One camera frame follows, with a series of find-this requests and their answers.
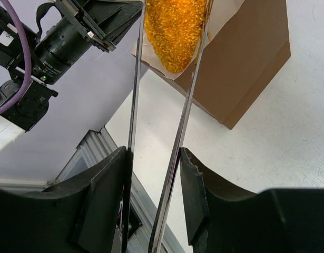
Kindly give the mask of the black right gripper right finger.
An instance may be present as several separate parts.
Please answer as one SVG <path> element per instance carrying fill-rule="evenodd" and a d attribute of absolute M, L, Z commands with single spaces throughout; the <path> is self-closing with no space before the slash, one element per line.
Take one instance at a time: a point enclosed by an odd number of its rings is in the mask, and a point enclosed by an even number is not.
<path fill-rule="evenodd" d="M 180 151 L 188 243 L 194 252 L 324 252 L 324 188 L 259 193 Z"/>

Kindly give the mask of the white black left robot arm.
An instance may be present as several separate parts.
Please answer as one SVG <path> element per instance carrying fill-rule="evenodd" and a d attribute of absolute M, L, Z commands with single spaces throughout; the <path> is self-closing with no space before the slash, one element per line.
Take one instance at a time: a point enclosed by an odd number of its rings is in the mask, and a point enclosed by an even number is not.
<path fill-rule="evenodd" d="M 20 21 L 8 1 L 0 5 L 0 66 L 10 79 L 0 87 L 0 152 L 30 131 L 47 113 L 51 89 L 91 47 L 104 52 L 140 17 L 141 1 L 49 1 L 36 10 L 40 23 L 50 8 L 59 22 L 44 32 Z"/>

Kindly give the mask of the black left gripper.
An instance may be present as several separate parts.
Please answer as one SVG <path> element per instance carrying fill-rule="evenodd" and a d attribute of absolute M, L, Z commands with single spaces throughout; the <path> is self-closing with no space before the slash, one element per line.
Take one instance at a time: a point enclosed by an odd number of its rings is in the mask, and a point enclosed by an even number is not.
<path fill-rule="evenodd" d="M 37 41 L 42 35 L 41 19 L 51 7 L 88 42 L 104 52 L 116 46 L 141 16 L 142 1 L 51 1 L 40 5 L 36 11 L 39 29 Z"/>

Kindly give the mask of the breaded oval fake bread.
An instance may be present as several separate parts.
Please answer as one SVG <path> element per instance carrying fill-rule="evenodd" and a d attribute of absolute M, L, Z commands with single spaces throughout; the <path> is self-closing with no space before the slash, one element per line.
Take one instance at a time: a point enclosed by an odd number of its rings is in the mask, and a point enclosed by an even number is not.
<path fill-rule="evenodd" d="M 148 1 L 145 31 L 165 69 L 177 74 L 190 64 L 202 35 L 206 1 Z"/>

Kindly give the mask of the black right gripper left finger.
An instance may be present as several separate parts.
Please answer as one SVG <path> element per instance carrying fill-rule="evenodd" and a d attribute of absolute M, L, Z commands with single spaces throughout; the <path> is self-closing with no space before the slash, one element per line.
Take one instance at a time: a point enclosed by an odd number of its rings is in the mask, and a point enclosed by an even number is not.
<path fill-rule="evenodd" d="M 110 252 L 126 153 L 120 147 L 43 191 L 0 189 L 0 252 Z"/>

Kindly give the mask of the metal tongs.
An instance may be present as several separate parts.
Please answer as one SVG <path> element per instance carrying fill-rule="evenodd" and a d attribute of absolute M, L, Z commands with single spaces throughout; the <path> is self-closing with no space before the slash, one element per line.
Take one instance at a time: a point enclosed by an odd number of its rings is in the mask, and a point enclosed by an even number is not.
<path fill-rule="evenodd" d="M 183 96 L 152 70 L 107 124 L 114 142 L 129 147 L 130 203 L 143 227 L 128 252 L 191 252 L 178 174 L 196 78 Z"/>

